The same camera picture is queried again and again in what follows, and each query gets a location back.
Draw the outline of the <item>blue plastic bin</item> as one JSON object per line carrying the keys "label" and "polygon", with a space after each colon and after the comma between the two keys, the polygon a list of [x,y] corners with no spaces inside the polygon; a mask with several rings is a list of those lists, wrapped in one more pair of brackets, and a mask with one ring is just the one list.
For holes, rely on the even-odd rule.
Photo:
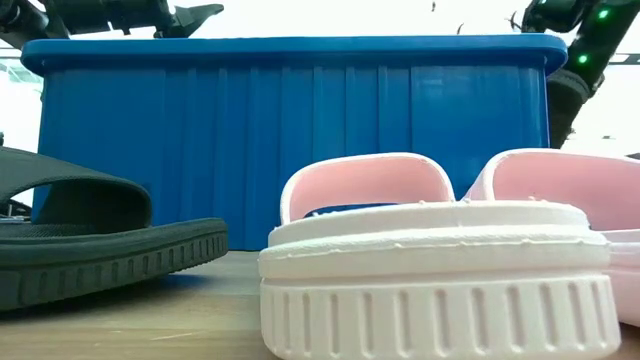
{"label": "blue plastic bin", "polygon": [[324,159],[414,152],[457,196],[486,162],[549,143],[545,34],[38,40],[41,154],[130,179],[153,221],[220,217],[258,250],[288,178]]}

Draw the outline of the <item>pink slide sandal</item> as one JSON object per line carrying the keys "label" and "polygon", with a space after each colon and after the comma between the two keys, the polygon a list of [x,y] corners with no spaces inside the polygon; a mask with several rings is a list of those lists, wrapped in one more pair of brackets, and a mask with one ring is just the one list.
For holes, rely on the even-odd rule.
{"label": "pink slide sandal", "polygon": [[258,258],[282,360],[599,360],[621,334],[610,252],[576,207],[457,200],[413,153],[294,173]]}
{"label": "pink slide sandal", "polygon": [[640,328],[640,158],[515,149],[492,157],[466,193],[473,200],[547,200],[583,210],[611,242],[619,321]]}

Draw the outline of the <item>black slide sandal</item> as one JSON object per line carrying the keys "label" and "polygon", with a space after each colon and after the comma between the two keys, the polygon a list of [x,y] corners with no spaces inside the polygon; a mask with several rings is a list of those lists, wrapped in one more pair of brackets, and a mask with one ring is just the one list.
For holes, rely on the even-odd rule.
{"label": "black slide sandal", "polygon": [[149,193],[120,177],[0,147],[0,206],[40,186],[30,220],[0,216],[0,311],[144,281],[224,256],[220,218],[154,226]]}

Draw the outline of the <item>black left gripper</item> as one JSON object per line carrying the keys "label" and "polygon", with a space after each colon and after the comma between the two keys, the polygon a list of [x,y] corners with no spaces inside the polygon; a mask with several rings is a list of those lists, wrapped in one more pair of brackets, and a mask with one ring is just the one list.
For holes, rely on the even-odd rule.
{"label": "black left gripper", "polygon": [[46,14],[65,35],[155,27],[155,38],[188,38],[222,4],[169,6],[167,0],[40,0]]}

